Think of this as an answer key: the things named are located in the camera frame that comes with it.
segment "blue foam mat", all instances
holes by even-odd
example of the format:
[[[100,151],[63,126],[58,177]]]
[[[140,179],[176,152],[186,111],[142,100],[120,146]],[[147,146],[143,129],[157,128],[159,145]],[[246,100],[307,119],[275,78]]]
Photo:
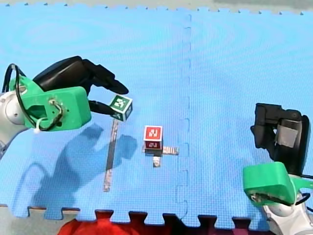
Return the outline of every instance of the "blue foam mat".
[[[62,208],[79,208],[79,220],[95,220],[95,210],[113,210],[113,222],[129,222],[129,211],[147,212],[147,224],[163,224],[163,213],[183,217],[187,205],[181,198],[179,158],[184,156],[181,127],[188,103],[187,86],[180,85],[188,18],[163,9],[63,4],[0,11],[6,29],[0,73],[14,62],[33,77],[78,54],[113,71],[134,99],[132,115],[118,130],[110,192],[103,192],[103,183],[112,118],[94,114],[76,131],[20,134],[1,162],[1,203],[22,217],[29,206],[44,207],[47,219],[61,219]],[[96,87],[89,96],[104,103],[113,97]],[[152,158],[141,152],[144,125],[162,125],[164,144],[181,147],[180,156],[164,156],[162,167],[153,168]]]
[[[113,71],[134,99],[118,130],[110,192],[102,189],[112,119],[95,114],[80,130],[20,134],[0,164],[0,203],[23,217],[29,206],[47,208],[48,219],[62,218],[62,208],[79,208],[80,220],[113,210],[113,222],[139,211],[147,224],[172,213],[188,226],[212,215],[217,228],[231,229],[241,217],[252,220],[250,229],[267,230],[242,189],[242,168],[269,161],[249,128],[257,102],[313,117],[312,14],[125,8],[0,7],[2,74],[14,62],[33,77],[79,54]],[[105,103],[112,96],[90,93]],[[180,155],[152,168],[141,153],[144,125],[163,125],[165,145],[179,146]]]

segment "floor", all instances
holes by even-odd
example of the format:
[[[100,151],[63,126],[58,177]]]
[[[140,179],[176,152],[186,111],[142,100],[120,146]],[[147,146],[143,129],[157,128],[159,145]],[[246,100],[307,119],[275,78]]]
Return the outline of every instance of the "floor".
[[[13,4],[18,0],[0,0],[0,2]],[[230,8],[236,12],[238,9],[249,9],[251,12],[259,10],[271,10],[273,13],[279,11],[291,11],[300,13],[303,10],[313,11],[313,0],[68,0],[69,5],[79,3],[97,4],[102,3],[107,6],[127,5],[135,7],[136,5],[145,5],[154,8],[160,5],[167,6],[170,9],[177,7],[186,7],[189,9],[197,9],[200,6],[207,6],[212,11],[218,8]],[[15,218],[12,216],[8,208],[0,208],[0,235],[55,235],[60,227],[75,217],[74,212],[64,214],[62,221],[50,221],[43,219],[43,211],[31,210],[30,217]]]

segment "green cube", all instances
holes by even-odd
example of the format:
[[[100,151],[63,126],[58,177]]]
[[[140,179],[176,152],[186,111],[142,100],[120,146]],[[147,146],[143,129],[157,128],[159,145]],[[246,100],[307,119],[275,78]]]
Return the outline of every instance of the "green cube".
[[[126,121],[133,111],[133,100],[125,96],[116,95],[110,107],[115,111],[115,114],[111,117],[120,121]]]

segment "green gripper mount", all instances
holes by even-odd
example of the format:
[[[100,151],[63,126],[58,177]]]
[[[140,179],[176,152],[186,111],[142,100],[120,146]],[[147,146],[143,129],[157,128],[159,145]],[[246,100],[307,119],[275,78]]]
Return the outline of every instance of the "green gripper mount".
[[[33,80],[20,76],[20,87],[26,92],[21,94],[23,105],[31,118],[36,122],[40,118],[40,125],[48,127],[58,115],[59,110],[49,101],[55,100],[63,110],[60,122],[50,131],[78,129],[91,120],[91,112],[87,93],[82,87],[70,87],[44,92]],[[15,79],[10,81],[11,91],[15,90]],[[25,126],[35,128],[25,117]]]
[[[267,195],[292,205],[301,188],[313,188],[313,182],[289,176],[281,162],[247,166],[243,175],[244,192],[256,206],[272,205],[276,202],[266,199],[255,201],[252,199],[255,194]]]

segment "red cube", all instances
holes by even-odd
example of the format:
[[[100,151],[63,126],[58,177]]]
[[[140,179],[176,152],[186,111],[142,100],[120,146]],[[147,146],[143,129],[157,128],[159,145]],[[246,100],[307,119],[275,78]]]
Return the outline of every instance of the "red cube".
[[[145,126],[143,140],[146,149],[163,149],[163,127]]]

